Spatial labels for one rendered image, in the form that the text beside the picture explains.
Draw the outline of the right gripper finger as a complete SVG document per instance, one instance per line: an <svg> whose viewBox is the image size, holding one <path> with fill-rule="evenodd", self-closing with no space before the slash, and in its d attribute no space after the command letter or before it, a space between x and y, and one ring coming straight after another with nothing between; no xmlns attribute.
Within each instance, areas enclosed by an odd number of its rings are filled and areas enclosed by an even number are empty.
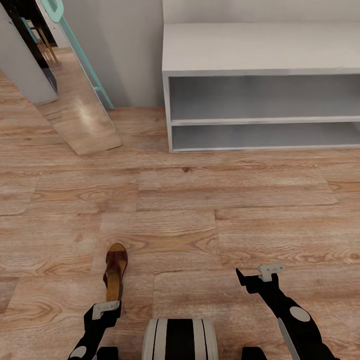
<svg viewBox="0 0 360 360"><path fill-rule="evenodd" d="M240 272L240 270L237 268L236 269L236 274L238 276L238 279L240 281L240 284L242 286L246 286L246 280L245 280L245 276Z"/></svg>

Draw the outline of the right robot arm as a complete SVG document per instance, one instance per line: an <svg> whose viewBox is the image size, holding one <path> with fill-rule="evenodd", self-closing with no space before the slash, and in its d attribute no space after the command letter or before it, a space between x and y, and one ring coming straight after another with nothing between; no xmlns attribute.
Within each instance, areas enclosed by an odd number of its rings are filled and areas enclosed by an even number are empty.
<svg viewBox="0 0 360 360"><path fill-rule="evenodd" d="M249 294L260 294L278 319L280 332L293 360L340 360L322 343L321 333L311 315L279 288L277 273L285 271L282 262L259 265L259 275L244 276L236 269Z"/></svg>

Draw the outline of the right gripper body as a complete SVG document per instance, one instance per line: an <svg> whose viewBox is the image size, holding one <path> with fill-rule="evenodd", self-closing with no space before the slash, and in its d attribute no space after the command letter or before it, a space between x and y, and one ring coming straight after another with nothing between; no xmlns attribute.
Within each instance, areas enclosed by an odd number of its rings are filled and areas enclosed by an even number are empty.
<svg viewBox="0 0 360 360"><path fill-rule="evenodd" d="M273 291L280 291L279 276L276 273L271 275L272 281L264 282L258 275L246 276L246 290L249 294L260 294L267 303L268 295Z"/></svg>

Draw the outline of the sandal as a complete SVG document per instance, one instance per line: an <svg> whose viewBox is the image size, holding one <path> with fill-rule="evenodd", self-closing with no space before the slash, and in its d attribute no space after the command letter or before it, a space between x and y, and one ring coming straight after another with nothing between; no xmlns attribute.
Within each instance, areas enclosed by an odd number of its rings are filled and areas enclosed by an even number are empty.
<svg viewBox="0 0 360 360"><path fill-rule="evenodd" d="M114 243L106 255L106 271L103 275L107 293L106 301L120 301L123 296L123 276L128 265L128 254L122 244Z"/></svg>

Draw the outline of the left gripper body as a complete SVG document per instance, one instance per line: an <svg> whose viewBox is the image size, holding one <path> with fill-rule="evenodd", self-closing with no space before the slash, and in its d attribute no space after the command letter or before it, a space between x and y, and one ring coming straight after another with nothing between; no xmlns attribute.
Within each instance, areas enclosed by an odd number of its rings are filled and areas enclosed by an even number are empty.
<svg viewBox="0 0 360 360"><path fill-rule="evenodd" d="M89 330L97 330L103 338L106 328L114 327L116 324L116 311L109 310L105 311L100 319L92 320L93 314L88 313L84 318L84 329L85 334Z"/></svg>

